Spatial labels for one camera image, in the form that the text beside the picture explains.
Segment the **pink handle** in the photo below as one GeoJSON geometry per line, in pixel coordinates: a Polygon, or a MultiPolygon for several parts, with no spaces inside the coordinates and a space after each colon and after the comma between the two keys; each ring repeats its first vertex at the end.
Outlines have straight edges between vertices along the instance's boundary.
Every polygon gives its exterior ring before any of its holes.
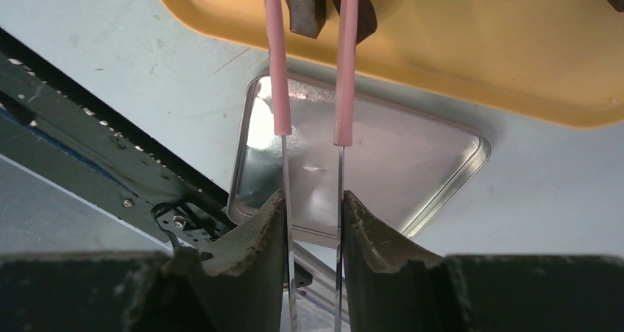
{"type": "Polygon", "coordinates": [[[291,105],[286,76],[286,37],[282,0],[264,0],[266,35],[269,38],[269,76],[275,135],[292,134],[291,105]]]}
{"type": "Polygon", "coordinates": [[[336,146],[353,144],[355,107],[355,39],[358,32],[358,0],[341,0],[336,68],[336,146]]]}

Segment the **yellow plastic tray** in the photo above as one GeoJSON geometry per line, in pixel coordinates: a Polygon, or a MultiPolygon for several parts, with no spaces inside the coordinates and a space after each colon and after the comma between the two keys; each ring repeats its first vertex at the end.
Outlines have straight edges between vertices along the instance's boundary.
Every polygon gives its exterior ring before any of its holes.
{"type": "MultiPolygon", "coordinates": [[[[266,49],[263,0],[161,0],[205,35],[266,49]]],[[[371,0],[359,74],[572,127],[624,119],[624,13],[606,0],[371,0]]],[[[288,29],[288,12],[284,21],[288,29]]],[[[288,55],[336,65],[338,14],[288,55]]]]}

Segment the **silver metal tray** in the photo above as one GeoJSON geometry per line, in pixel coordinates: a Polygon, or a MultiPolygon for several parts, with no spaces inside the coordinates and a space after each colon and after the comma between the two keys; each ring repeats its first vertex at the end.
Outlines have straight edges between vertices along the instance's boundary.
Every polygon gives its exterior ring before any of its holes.
{"type": "MultiPolygon", "coordinates": [[[[294,237],[336,244],[338,147],[333,86],[290,76],[288,137],[294,237]]],[[[489,157],[488,142],[460,127],[358,94],[345,188],[379,219],[412,239],[489,157]]],[[[280,138],[273,135],[271,80],[249,84],[227,215],[252,216],[282,188],[280,138]]]]}

